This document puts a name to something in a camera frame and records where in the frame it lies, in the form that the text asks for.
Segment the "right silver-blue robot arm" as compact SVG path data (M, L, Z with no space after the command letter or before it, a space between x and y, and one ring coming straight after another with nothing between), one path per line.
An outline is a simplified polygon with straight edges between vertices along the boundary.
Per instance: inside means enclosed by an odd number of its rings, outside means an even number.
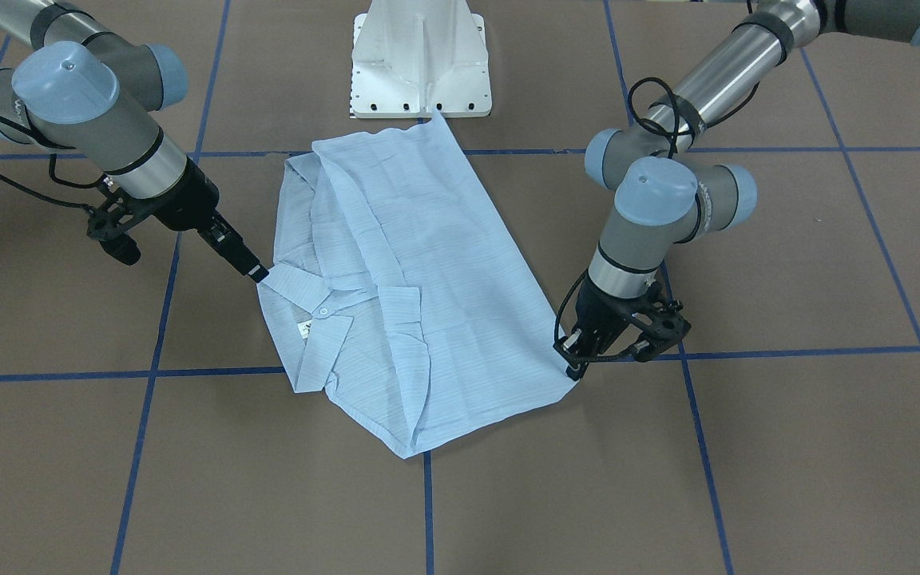
M33 50L18 68L0 68L0 138L39 146L51 163L73 150L99 168L90 187L105 200L76 209L107 255L138 262L130 229L156 218L200 234L242 276L268 275L218 212L214 183L153 117L188 89L172 49L134 45L62 1L0 1L0 28Z

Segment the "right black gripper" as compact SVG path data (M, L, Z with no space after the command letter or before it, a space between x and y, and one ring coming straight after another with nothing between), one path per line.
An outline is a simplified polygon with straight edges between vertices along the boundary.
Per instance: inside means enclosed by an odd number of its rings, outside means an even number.
M98 186L106 201L93 208L87 234L97 241L109 257L121 264L136 264L141 251L130 230L150 217L158 219L173 232L195 230L204 242L242 276L256 284L269 276L269 270L244 242L242 235L221 214L219 190L204 172L187 161L176 184L151 199L135 199L123 187L106 192Z

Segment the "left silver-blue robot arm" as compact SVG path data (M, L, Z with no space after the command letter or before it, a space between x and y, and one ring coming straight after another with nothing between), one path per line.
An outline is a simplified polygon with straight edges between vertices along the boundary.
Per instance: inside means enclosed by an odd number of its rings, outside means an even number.
M587 269L565 296L576 321L554 330L555 351L573 381L590 365L631 358L648 363L682 342L691 324L662 294L657 270L670 247L722 232L755 211L755 178L745 168L704 166L686 152L751 101L764 76L827 33L920 46L920 1L752 1L713 51L678 84L643 77L661 96L627 130L606 129L585 150L585 174L613 192Z

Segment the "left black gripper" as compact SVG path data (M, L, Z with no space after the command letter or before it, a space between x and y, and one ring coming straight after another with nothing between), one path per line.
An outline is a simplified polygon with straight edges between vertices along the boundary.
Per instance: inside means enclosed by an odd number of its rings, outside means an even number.
M576 323L560 335L560 318L577 295ZM580 276L562 300L555 324L553 348L567 363L566 375L581 381L594 363L632 360L649 363L685 339L692 324L680 313L678 299L664 297L662 287L650 283L639 297L623 299L606 294L588 276Z

